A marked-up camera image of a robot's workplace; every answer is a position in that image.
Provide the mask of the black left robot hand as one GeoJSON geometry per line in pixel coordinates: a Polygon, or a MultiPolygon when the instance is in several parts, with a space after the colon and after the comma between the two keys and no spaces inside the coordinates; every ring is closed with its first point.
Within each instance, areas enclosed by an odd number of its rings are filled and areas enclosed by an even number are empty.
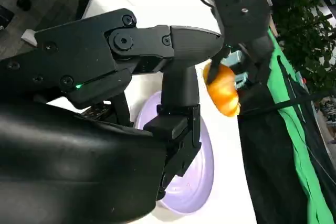
{"type": "Polygon", "coordinates": [[[267,0],[213,0],[213,3],[224,42],[222,49],[212,57],[207,84],[215,81],[221,60],[228,57],[231,48],[242,50],[252,62],[269,59],[274,51],[268,34],[270,6],[267,0]]]}

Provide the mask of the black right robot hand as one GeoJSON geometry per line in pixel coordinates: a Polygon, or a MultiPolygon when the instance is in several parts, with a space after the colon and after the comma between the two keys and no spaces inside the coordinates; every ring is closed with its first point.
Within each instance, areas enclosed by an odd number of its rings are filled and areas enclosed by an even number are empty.
{"type": "Polygon", "coordinates": [[[1,223],[127,223],[201,149],[195,66],[220,34],[128,9],[36,33],[1,61],[1,223]]]}

